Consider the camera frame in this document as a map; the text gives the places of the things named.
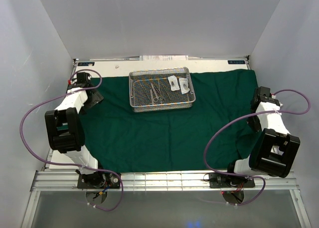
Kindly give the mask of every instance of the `gray wall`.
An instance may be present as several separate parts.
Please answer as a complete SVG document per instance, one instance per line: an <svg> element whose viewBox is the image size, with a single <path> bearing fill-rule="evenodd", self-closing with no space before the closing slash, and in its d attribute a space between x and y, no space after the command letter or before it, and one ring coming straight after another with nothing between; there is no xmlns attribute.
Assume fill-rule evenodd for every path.
<svg viewBox="0 0 319 228"><path fill-rule="evenodd" d="M42 164L23 146L19 123L24 113L63 94L72 60L40 0L0 0L0 227L20 227L35 169ZM34 151L49 149L41 107L25 123Z"/></svg>
<svg viewBox="0 0 319 228"><path fill-rule="evenodd" d="M283 115L288 130L300 137L294 169L313 227L319 227L319 0L281 0L251 56L259 85L272 91L297 89L312 102L307 115ZM279 96L289 110L303 110L305 101Z"/></svg>
<svg viewBox="0 0 319 228"><path fill-rule="evenodd" d="M246 56L279 0L41 0L72 58Z"/></svg>

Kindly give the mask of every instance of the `sterile package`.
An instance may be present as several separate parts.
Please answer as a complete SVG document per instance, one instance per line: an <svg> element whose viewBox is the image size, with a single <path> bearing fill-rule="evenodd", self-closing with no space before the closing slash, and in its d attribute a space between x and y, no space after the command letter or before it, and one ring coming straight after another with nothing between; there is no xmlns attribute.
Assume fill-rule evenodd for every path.
<svg viewBox="0 0 319 228"><path fill-rule="evenodd" d="M168 77L169 80L169 84L170 84L170 89L171 91L177 91L179 90L179 85L178 85L178 81L177 78L173 75Z"/></svg>
<svg viewBox="0 0 319 228"><path fill-rule="evenodd" d="M187 78L179 78L180 90L182 94L186 94L189 92L188 87L188 79Z"/></svg>

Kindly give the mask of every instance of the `purple cable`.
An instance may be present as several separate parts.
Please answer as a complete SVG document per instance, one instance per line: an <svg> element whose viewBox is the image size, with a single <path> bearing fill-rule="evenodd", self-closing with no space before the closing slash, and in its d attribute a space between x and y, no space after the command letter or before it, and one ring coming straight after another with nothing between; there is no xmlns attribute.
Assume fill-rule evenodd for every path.
<svg viewBox="0 0 319 228"><path fill-rule="evenodd" d="M85 91L85 90L90 90L90 89L96 89L96 88L98 88L98 87L102 84L102 76L101 76L101 74L98 73L97 71L92 70L92 69L81 69L81 70L78 70L78 71L76 71L75 73L73 73L73 74L71 75L71 78L70 78L70 79L72 79L75 74L77 74L78 72L81 72L81 71L90 71L90 72L96 73L96 74L100 77L100 82L99 82L99 84L98 84L97 86L95 86L95 87L81 88L81 89L79 89L79 90L76 90L76 92ZM52 102L52 101L54 101L54 100L57 100L57 99L59 99L59 98L62 98L62 97L68 96L68 95L71 95L72 93L73 93L73 92L69 92L69 93L63 94L63 95L61 95L61 96L58 96L58 97L49 99L49 100L44 101L44 102L41 102L41 103L35 105L34 107L32 107L30 110L28 110L28 111L26 112L26 114L23 116L23 118L21 119L21 122L20 122L20 128L19 128L20 137L21 137L21 140L22 140L24 146L25 146L26 149L31 153L31 155L33 155L33 156L34 156L35 158L37 158L39 161L42 161L42 162L44 162L44 163L51 164L51 165L56 165L56 166L77 166L77 167L85 168L85 169L91 170L91 171L107 172L107 173L112 173L112 174L114 174L114 175L119 179L119 181L120 181L120 183L121 183L121 189L122 189L122 190L121 190L120 200L119 200L119 201L117 202L117 204L116 204L113 208L111 208L111 209L103 208L103 207L100 207L100 206L95 206L96 208L99 208L99 209L104 210L104 211L106 211L106 212L110 212L110 211L116 209L116 208L119 206L119 204L120 204L121 201L122 201L123 194L124 194L124 188L123 188L122 179L121 179L121 177L120 177L116 172L113 172L113 171L110 171L110 170L104 170L104 169L94 169L94 168L90 168L90 167L86 167L86 166L82 166L82 165L80 165L80 164L74 164L74 163L57 163L57 162L47 161L47 160L41 158L40 156L38 156L37 154L35 154L35 153L32 151L32 149L29 147L29 145L27 144L27 142L26 142L26 140L25 140L25 138L24 138L24 134L23 134L23 124L24 124L24 121L25 121L25 119L27 118L27 116L28 116L33 110L35 110L36 108L38 108L38 107L40 107L40 106L42 106L42 105L44 105L44 104L46 104L46 103Z"/></svg>
<svg viewBox="0 0 319 228"><path fill-rule="evenodd" d="M205 166L216 172L216 173L219 173L219 174L222 174L222 175L231 175L231 176L237 176L237 177L246 177L246 178L258 178L258 179L262 179L264 184L263 184L263 187L261 188L260 192L254 197L252 198L251 200L247 201L247 202L243 202L241 204L238 204L238 206L242 206L242 205L246 205L246 204L249 204L251 202L253 202L258 196L260 196L260 194L263 192L263 190L265 189L265 186L266 186L266 180L263 178L263 177L260 177L260 176L247 176L247 175L244 175L244 174L235 174L235 173L228 173L228 172L222 172L222 171L219 171L217 169L214 169L212 167L209 166L209 164L207 163L207 160L206 160L206 155L207 155L207 151L208 151L208 148L210 147L211 143L215 140L215 138L222 132L224 131L227 127L231 126L232 124L234 124L235 122L238 122L242 119L246 119L248 117L253 117L253 116L257 116L257 115L260 115L260 114L265 114L265 113L276 113L276 112L280 112L280 113L289 113L289 114L294 114L294 115L303 115L303 114L306 114L307 112L309 112L310 108L311 108L311 103L309 101L309 99L307 98L307 96L305 96L303 93L299 92L299 91L296 91L296 90L293 90L293 89L284 89L284 90L280 90L278 92L275 92L274 95L280 93L280 92L285 92L285 91L290 91L290 92L295 92L295 93L298 93L299 95L303 96L305 98L305 100L307 101L307 104L308 104L308 108L303 111L303 112L291 112L291 111L286 111L286 110L279 110L279 111L275 111L275 110L271 110L271 111L262 111L262 112L256 112L256 113L251 113L251 114L248 114L248 115L245 115L245 116L241 116L239 118L236 118L235 120L229 122L228 124L226 124L225 126L223 126L221 129L219 129L215 134L214 136L212 136L212 138L209 140L209 142L207 143L206 147L205 147L205 150L204 150L204 163L205 163Z"/></svg>

